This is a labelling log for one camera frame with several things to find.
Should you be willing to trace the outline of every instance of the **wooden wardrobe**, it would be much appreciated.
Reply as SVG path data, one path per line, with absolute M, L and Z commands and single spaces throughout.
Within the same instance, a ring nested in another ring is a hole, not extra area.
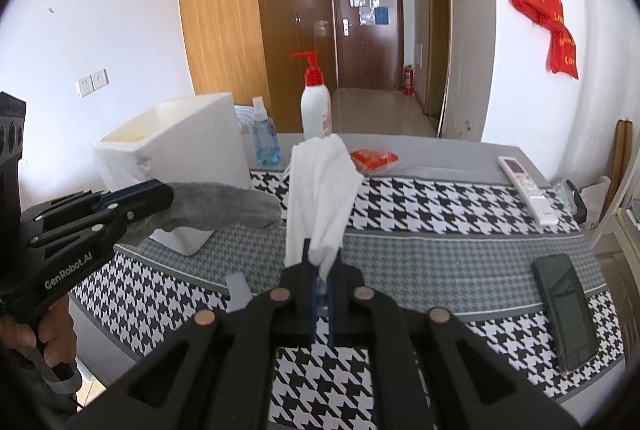
M 180 0 L 180 14 L 196 94 L 263 96 L 278 132 L 299 133 L 306 60 L 290 55 L 318 50 L 336 88 L 332 0 Z

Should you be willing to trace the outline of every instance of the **gray table surface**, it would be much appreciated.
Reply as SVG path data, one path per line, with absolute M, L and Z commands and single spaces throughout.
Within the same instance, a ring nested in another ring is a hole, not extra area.
M 511 182 L 498 165 L 498 156 L 515 157 L 540 188 L 550 184 L 531 160 L 518 147 L 441 139 L 423 136 L 383 136 L 377 134 L 338 134 L 347 150 L 388 150 L 400 157 L 401 163 L 387 174 L 468 183 L 505 184 Z M 279 134 L 282 161 L 279 165 L 260 167 L 255 159 L 254 139 L 243 134 L 244 153 L 252 169 L 284 170 L 291 159 L 291 149 L 304 140 L 302 134 Z

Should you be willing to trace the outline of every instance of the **wall switch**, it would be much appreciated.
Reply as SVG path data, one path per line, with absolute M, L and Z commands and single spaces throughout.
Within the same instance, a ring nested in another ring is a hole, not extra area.
M 101 87 L 106 86 L 109 83 L 109 79 L 107 78 L 107 70 L 103 69 L 101 71 L 98 71 L 97 73 L 94 73 L 92 75 L 92 78 L 94 80 L 94 90 L 98 90 Z
M 76 88 L 81 98 L 94 92 L 94 80 L 90 76 L 85 76 L 76 82 Z

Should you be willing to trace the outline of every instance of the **blue liquid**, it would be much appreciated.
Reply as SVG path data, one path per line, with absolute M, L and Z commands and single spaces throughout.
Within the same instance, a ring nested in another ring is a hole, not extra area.
M 264 121 L 256 121 L 252 130 L 254 131 L 255 157 L 258 160 L 258 165 L 277 165 L 282 159 L 282 151 L 278 144 L 278 135 L 273 120 L 267 118 Z

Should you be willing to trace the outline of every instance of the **air conditioner remote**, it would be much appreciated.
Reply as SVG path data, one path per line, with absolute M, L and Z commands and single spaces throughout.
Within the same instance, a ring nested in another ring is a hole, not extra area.
M 549 199 L 542 193 L 536 182 L 524 170 L 524 167 L 514 157 L 498 157 L 498 163 L 507 173 L 513 185 L 518 189 L 531 214 L 540 226 L 554 226 L 558 224 L 558 214 L 551 206 Z

